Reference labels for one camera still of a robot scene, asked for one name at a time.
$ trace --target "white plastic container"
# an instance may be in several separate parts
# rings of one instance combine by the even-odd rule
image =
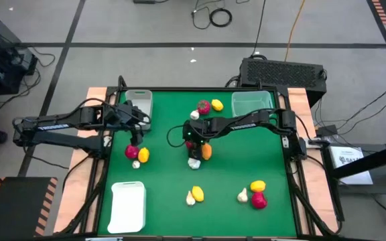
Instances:
[[[140,181],[114,183],[108,232],[139,232],[145,226],[145,187]]]
[[[272,96],[268,91],[245,91],[232,94],[233,117],[241,116],[260,108],[274,108]]]
[[[138,108],[148,114],[151,118],[151,114],[153,111],[153,93],[150,90],[128,90],[125,93],[126,100],[132,101],[134,106],[138,106]],[[139,123],[142,126],[143,130],[149,130],[150,124]]]

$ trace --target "green table surface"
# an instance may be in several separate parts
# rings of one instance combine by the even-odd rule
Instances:
[[[188,120],[199,100],[216,98],[224,104],[221,112],[211,110],[207,117],[232,117],[231,95],[232,92],[153,92],[151,131],[139,146],[149,149],[149,161],[133,169],[132,161],[124,154],[130,133],[115,134],[99,235],[109,234],[112,184],[141,181],[147,192],[145,227],[133,235],[296,236],[280,136],[264,128],[252,128],[213,139],[212,157],[203,161],[198,170],[189,168],[185,146],[173,148],[166,141],[167,131]],[[170,140],[181,143],[182,129],[173,130]],[[259,179],[266,183],[268,206],[263,210],[255,210],[250,202],[249,184]],[[186,196],[194,185],[202,188],[205,199],[189,207]],[[244,187],[249,190],[249,201],[240,204],[237,195]]]

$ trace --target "red fruit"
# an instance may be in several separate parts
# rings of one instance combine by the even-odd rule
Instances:
[[[133,145],[128,145],[125,149],[125,155],[127,158],[134,159],[137,158],[139,153],[139,148],[134,147]]]
[[[199,114],[208,114],[211,110],[211,104],[206,100],[201,100],[198,103]]]
[[[262,192],[254,193],[251,198],[251,203],[253,204],[253,207],[257,209],[266,208],[267,206],[267,200]]]
[[[187,149],[190,149],[193,147],[193,143],[191,143],[190,141],[186,141],[186,147]]]

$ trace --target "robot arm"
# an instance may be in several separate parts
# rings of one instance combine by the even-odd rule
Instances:
[[[101,105],[83,106],[89,100],[101,101]],[[60,145],[64,147],[81,148],[86,152],[103,154],[103,138],[91,136],[87,138],[53,133],[50,131],[75,128],[82,131],[130,131],[131,144],[134,146],[142,142],[143,133],[139,123],[150,123],[150,118],[144,112],[133,106],[131,101],[123,104],[108,104],[99,99],[83,101],[77,108],[67,114],[51,116],[35,116],[15,118],[13,127],[16,130],[13,142],[19,147],[31,147],[41,143]]]
[[[275,119],[277,124],[270,123],[271,119]],[[291,110],[260,109],[233,118],[214,117],[187,120],[183,125],[182,135],[185,141],[192,143],[192,148],[188,152],[189,158],[200,160],[203,143],[223,137],[232,131],[254,127],[265,127],[275,134],[286,137],[287,145],[292,151],[292,157],[297,156],[305,159],[305,142],[302,138],[297,137],[296,114]]]

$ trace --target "transparent bin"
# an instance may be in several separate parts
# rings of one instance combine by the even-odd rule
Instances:
[[[126,100],[131,100],[134,106],[138,106],[138,108],[148,114],[151,117],[151,113],[153,110],[153,93],[150,90],[128,90],[125,93]],[[150,129],[150,124],[139,123],[142,126],[144,131]]]
[[[232,115],[241,116],[260,108],[274,108],[272,95],[268,91],[234,92],[232,94]]]

